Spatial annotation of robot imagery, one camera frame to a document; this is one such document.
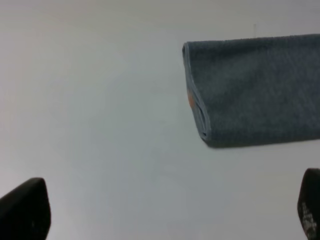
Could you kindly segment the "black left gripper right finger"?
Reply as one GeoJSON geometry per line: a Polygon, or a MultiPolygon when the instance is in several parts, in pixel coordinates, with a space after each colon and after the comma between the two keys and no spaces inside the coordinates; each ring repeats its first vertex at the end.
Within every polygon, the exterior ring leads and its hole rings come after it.
{"type": "Polygon", "coordinates": [[[308,240],[320,239],[320,169],[308,168],[302,178],[297,213],[308,240]]]}

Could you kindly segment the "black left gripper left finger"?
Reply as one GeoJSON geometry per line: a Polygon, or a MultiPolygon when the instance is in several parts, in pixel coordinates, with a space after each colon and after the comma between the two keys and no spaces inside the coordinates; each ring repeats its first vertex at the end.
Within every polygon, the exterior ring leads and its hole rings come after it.
{"type": "Polygon", "coordinates": [[[51,207],[43,178],[30,178],[0,198],[2,240],[45,240],[50,227],[51,207]]]}

